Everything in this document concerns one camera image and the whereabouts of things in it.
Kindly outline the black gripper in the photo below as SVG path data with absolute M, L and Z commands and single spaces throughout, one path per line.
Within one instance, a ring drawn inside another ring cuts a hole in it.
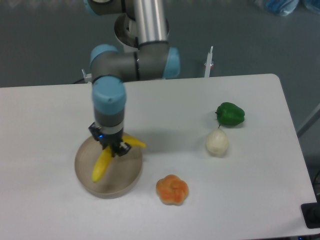
M 93 122 L 88 127 L 93 139 L 100 143 L 102 149 L 104 150 L 106 147 L 111 148 L 112 157 L 122 157 L 126 155 L 132 148 L 132 146 L 126 142 L 123 142 L 123 129 L 116 130 L 115 133 L 103 133 L 102 127 L 97 126 L 95 122 Z

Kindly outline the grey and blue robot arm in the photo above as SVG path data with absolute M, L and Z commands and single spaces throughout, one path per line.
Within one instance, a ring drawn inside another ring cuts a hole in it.
M 124 139 L 127 100 L 124 83 L 174 78 L 180 73 L 180 54 L 168 43 L 168 25 L 161 0 L 86 0 L 88 12 L 97 16 L 124 14 L 135 22 L 137 51 L 119 53 L 101 44 L 90 54 L 94 123 L 93 138 L 111 156 L 127 154 L 132 144 Z

